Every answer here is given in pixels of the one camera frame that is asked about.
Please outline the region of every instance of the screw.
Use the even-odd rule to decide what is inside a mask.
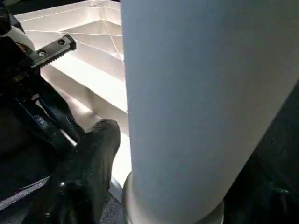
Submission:
[[[43,56],[46,55],[46,52],[44,50],[41,50],[41,51],[38,52],[38,55],[43,57]]]
[[[65,41],[62,39],[58,41],[58,44],[60,44],[60,45],[64,45],[64,43],[65,43]]]

